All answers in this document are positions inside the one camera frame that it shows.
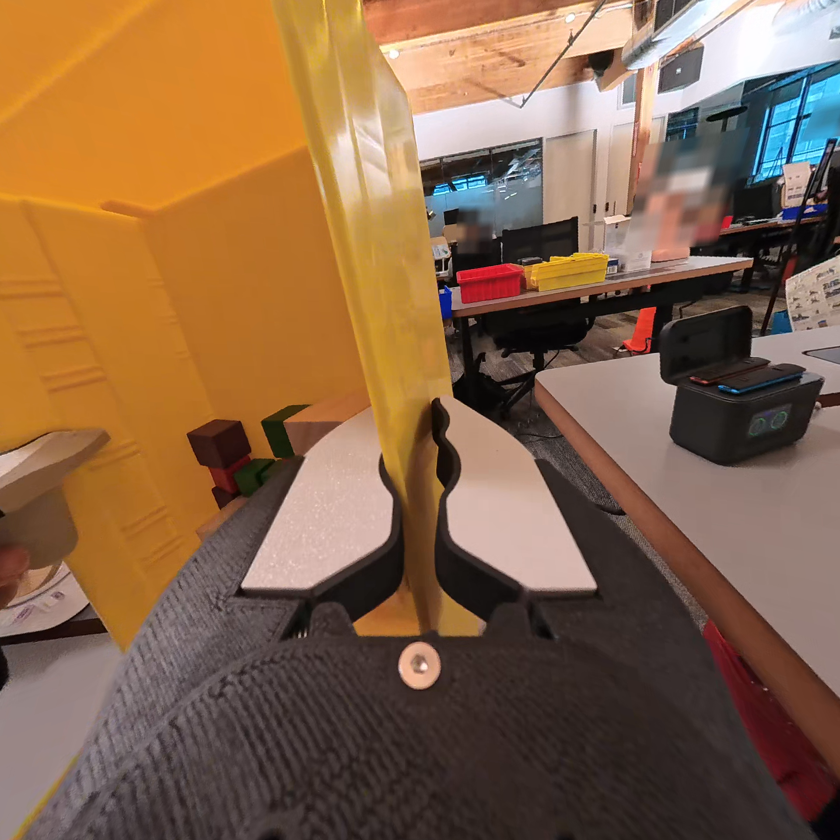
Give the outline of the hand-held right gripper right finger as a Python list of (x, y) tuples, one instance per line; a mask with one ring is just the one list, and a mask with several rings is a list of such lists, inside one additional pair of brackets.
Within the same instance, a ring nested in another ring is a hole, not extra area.
[(434, 399), (432, 422), (443, 591), (484, 622), (504, 604), (593, 597), (595, 577), (529, 451), (451, 395)]

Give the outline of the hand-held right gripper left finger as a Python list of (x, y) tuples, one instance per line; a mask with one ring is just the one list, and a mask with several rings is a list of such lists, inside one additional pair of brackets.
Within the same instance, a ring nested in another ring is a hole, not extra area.
[(357, 621), (402, 581), (403, 506), (367, 407), (304, 456), (240, 591), (339, 604)]

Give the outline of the pile of coloured wooden cubes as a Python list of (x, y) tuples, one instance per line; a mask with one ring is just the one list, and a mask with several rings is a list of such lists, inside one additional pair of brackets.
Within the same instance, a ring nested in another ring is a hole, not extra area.
[(252, 447), (240, 421), (214, 419), (192, 430), (187, 440), (200, 466), (213, 479), (213, 497), (219, 512), (198, 527), (200, 542), (208, 539), (257, 489), (283, 465), (310, 451), (335, 428), (371, 404), (366, 392), (352, 392), (312, 405), (290, 405), (269, 415), (261, 426), (272, 456), (252, 456)]

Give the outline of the yellow plastic box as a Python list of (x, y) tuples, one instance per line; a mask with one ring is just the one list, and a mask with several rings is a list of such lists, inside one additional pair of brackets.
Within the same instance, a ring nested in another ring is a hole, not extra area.
[(214, 507), (187, 433), (363, 394), (408, 503), (368, 634), (478, 620), (434, 576), (451, 394), (413, 115), (361, 2), (2, 2), (2, 449), (107, 430), (67, 561), (127, 648)]

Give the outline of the white cardboard box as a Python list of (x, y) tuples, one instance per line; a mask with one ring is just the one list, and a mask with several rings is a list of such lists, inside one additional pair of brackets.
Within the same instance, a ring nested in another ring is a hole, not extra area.
[(653, 261), (656, 234), (646, 217), (614, 215), (603, 218), (602, 252), (617, 263), (620, 274), (648, 270)]

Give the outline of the person's left hand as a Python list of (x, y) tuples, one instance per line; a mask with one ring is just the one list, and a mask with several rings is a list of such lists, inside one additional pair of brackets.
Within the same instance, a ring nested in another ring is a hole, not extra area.
[(16, 596), (18, 587), (29, 567), (29, 553), (20, 546), (1, 547), (1, 609)]

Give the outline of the black charging case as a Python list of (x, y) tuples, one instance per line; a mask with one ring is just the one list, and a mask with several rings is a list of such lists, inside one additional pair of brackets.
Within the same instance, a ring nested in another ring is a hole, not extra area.
[(754, 356), (752, 325), (750, 307), (737, 306), (672, 321), (658, 338), (660, 377), (676, 387), (669, 435), (676, 445), (720, 466), (797, 443), (825, 381), (805, 370), (799, 381), (747, 395), (689, 381), (690, 374), (709, 365)]

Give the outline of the red plastic bin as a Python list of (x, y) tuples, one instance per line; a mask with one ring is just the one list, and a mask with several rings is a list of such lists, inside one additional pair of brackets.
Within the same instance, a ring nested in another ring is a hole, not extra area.
[(514, 298), (520, 295), (524, 284), (524, 267), (499, 264), (456, 273), (460, 300), (463, 304)]

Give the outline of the black battery with red edge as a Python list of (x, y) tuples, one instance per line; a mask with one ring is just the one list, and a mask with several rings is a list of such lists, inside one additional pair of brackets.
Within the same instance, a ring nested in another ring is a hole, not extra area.
[(718, 385), (726, 380), (737, 378), (753, 371), (759, 371), (769, 364), (770, 361), (767, 359), (750, 356), (748, 358), (704, 367), (695, 373), (689, 374), (689, 381), (702, 386)]

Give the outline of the long wood-edged table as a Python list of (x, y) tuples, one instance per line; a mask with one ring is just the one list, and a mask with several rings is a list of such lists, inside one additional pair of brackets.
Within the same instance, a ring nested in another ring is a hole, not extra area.
[[(585, 287), (532, 290), (474, 303), (461, 302), (455, 292), (452, 316), (464, 364), (464, 373), (454, 384), (455, 397), (481, 413), (497, 407), (506, 412), (533, 389), (537, 373), (546, 367), (546, 353), (575, 350), (595, 320), (606, 315), (653, 308), (647, 349), (657, 352), (658, 336), (672, 319), (676, 304), (720, 293), (729, 288), (736, 272), (751, 275), (752, 266), (751, 258), (691, 256), (683, 262), (660, 264), (646, 274), (633, 272)], [(530, 353), (532, 368), (504, 381), (482, 374), (480, 363), (485, 356), (473, 351), (470, 319), (484, 319), (491, 337), (521, 338), (519, 344), (504, 346), (503, 353)]]

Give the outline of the black battery with blue edge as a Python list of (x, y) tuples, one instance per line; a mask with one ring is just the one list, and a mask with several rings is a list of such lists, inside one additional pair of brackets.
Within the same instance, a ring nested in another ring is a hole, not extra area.
[(716, 387), (723, 393), (745, 396), (786, 382), (797, 382), (804, 373), (805, 368), (797, 364), (768, 364), (754, 371), (745, 371), (723, 379)]

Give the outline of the red plastic crate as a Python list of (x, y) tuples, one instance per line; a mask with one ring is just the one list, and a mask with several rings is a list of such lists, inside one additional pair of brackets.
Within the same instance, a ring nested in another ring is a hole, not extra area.
[(715, 624), (707, 622), (702, 634), (774, 781), (817, 837), (838, 838), (838, 778)]

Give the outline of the printed poster board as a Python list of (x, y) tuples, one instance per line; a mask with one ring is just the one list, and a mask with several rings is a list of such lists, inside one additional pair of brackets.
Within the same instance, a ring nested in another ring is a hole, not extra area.
[(839, 255), (793, 275), (785, 282), (792, 331), (839, 325)]

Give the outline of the black ceiling speaker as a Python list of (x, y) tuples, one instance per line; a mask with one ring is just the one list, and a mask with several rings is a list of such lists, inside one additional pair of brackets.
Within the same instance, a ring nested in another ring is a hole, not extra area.
[(681, 91), (698, 82), (705, 46), (699, 42), (673, 56), (661, 66), (658, 95)]

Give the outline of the silver ventilation duct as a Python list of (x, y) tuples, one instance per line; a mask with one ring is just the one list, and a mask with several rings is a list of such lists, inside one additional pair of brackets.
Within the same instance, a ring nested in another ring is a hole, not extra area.
[(649, 20), (626, 42), (622, 62), (641, 70), (699, 46), (711, 46), (714, 55), (756, 49), (762, 56), (773, 40), (774, 16), (790, 5), (795, 2), (656, 2)]

